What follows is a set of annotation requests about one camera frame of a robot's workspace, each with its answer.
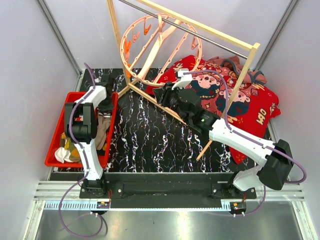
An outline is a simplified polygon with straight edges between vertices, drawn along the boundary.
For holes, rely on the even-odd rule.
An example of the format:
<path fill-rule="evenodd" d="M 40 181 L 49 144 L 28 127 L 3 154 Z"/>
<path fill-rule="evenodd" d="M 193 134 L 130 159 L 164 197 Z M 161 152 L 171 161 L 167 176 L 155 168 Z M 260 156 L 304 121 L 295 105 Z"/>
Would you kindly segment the beige sock maroon striped cuff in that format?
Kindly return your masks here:
<path fill-rule="evenodd" d="M 111 116 L 113 111 L 113 105 L 110 103 L 109 105 L 103 105 L 102 103 L 98 107 L 98 115 L 97 115 L 97 135 L 95 138 L 95 147 L 96 150 L 100 151 L 103 149 L 103 146 L 106 142 L 107 130 L 111 125 Z"/>

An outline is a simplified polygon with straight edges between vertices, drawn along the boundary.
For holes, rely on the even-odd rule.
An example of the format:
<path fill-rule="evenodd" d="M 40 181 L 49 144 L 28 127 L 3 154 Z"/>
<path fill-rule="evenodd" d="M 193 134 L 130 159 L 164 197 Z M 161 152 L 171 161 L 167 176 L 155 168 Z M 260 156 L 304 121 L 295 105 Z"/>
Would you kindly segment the pink round clip hanger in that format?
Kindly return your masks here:
<path fill-rule="evenodd" d="M 149 31 L 150 31 L 152 25 L 151 24 L 146 25 L 146 23 L 148 20 L 152 19 L 153 17 L 146 15 L 146 16 L 143 16 L 143 17 L 137 19 L 136 21 L 134 21 L 127 28 L 127 30 L 124 32 L 124 34 L 121 38 L 120 45 L 119 45 L 120 57 L 121 57 L 123 65 L 125 67 L 127 75 L 129 77 L 133 77 L 134 79 L 141 81 L 141 82 L 143 82 L 149 86 L 152 86 L 152 87 L 160 87 L 163 85 L 162 83 L 159 82 L 159 79 L 164 74 L 164 72 L 165 72 L 166 68 L 169 66 L 169 64 L 172 63 L 173 58 L 178 53 L 178 51 L 182 47 L 183 43 L 186 41 L 187 37 L 189 35 L 191 35 L 190 33 L 187 33 L 187 32 L 184 33 L 183 37 L 180 39 L 177 46 L 174 48 L 173 52 L 171 53 L 170 57 L 165 62 L 164 66 L 162 67 L 162 69 L 161 69 L 160 73 L 157 75 L 157 77 L 152 81 L 147 80 L 146 75 L 147 75 L 148 71 L 150 70 L 152 63 L 156 59 L 157 55 L 160 53 L 160 50 L 161 50 L 162 46 L 164 45 L 165 41 L 169 38 L 169 36 L 171 36 L 178 29 L 174 26 L 170 26 L 167 29 L 165 29 L 166 23 L 163 21 L 163 19 L 168 20 L 171 17 L 165 13 L 158 13 L 157 15 L 158 15 L 158 18 L 156 18 L 157 19 L 157 27 L 152 34 L 149 34 Z M 174 23 L 179 24 L 181 26 L 186 26 L 187 29 L 197 33 L 196 29 L 193 26 L 189 25 L 188 23 L 182 22 L 180 20 L 175 20 Z M 135 29 L 139 25 L 141 25 L 143 27 L 143 35 L 148 36 L 149 39 L 143 45 L 141 51 L 137 54 L 137 56 L 135 56 L 133 58 L 133 61 L 130 62 L 130 57 L 131 57 L 130 51 L 129 51 L 129 53 L 125 54 L 124 43 L 125 43 L 125 40 L 131 41 L 132 44 L 137 42 L 137 40 L 140 36 L 140 32 L 139 31 L 135 32 Z M 150 44 L 153 44 L 153 46 L 152 46 L 152 48 L 146 58 L 141 70 L 138 73 L 135 73 L 134 72 L 135 65 L 138 63 L 140 58 L 144 55 L 144 53 L 146 52 L 146 50 L 148 49 Z"/>

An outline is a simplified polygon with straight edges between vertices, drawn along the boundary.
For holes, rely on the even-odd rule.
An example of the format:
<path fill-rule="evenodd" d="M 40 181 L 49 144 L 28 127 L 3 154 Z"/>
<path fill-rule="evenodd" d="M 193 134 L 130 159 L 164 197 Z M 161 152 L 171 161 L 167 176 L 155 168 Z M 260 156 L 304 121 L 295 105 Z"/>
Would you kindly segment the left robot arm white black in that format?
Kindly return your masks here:
<path fill-rule="evenodd" d="M 88 91 L 74 102 L 64 106 L 64 133 L 70 138 L 79 153 L 84 168 L 84 180 L 95 181 L 90 192 L 97 198 L 108 193 L 106 183 L 100 181 L 103 168 L 98 153 L 102 149 L 107 130 L 107 122 L 115 109 L 113 102 L 114 77 L 103 74 L 94 80 Z"/>

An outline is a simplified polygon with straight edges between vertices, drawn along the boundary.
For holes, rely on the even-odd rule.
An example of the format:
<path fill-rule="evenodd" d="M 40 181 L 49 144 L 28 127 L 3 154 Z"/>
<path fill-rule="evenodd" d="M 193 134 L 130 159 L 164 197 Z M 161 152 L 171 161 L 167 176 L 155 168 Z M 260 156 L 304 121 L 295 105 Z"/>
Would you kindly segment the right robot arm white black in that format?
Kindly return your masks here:
<path fill-rule="evenodd" d="M 278 142 L 254 136 L 204 109 L 201 99 L 192 89 L 173 89 L 171 86 L 153 90 L 156 101 L 179 115 L 199 137 L 207 137 L 237 150 L 254 160 L 256 167 L 236 172 L 227 185 L 228 195 L 239 198 L 250 188 L 266 186 L 279 191 L 293 167 L 288 142 Z"/>

